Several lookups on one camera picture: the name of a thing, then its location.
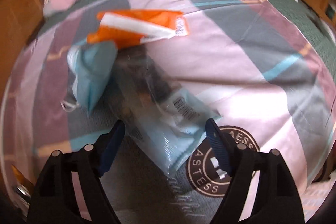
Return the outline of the orange and white wrapper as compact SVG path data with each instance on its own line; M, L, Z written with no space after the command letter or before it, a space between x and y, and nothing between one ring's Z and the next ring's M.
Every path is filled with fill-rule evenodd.
M96 15L98 29L87 36L87 43L112 41L118 50L189 34L181 11L114 10Z

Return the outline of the striped pink grey bedsheet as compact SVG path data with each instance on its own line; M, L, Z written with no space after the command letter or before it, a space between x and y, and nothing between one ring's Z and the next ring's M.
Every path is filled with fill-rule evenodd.
M91 113L60 102L75 101L70 47L97 31L99 12L121 9L183 12L187 36L138 47L216 110L236 142L282 153L310 220L331 188L313 180L335 143L335 45L310 38L269 0L94 0L50 20L19 55L1 109L1 171L14 207L28 211L13 168L36 182L54 150L78 151L120 119L109 106L112 71ZM126 132L101 183L122 223L209 223L230 177L206 138L166 176Z

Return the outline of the light blue face mask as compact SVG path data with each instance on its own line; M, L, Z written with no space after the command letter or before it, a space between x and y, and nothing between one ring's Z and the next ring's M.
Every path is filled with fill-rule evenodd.
M111 41L88 44L82 40L72 45L67 53L67 64L74 74L72 84L74 102L60 102L64 111L71 113L79 107L91 113L109 82L118 49Z

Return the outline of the wooden bed frame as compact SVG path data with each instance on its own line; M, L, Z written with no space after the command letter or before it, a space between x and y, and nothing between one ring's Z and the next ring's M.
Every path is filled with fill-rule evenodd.
M1 0L1 93L22 48L43 21L43 0Z

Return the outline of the clear plastic barcode package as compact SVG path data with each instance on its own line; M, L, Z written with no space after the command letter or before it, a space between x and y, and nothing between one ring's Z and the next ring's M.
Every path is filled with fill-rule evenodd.
M144 47L121 50L109 106L127 134L166 175L174 176L202 143L205 123L221 115L172 79Z

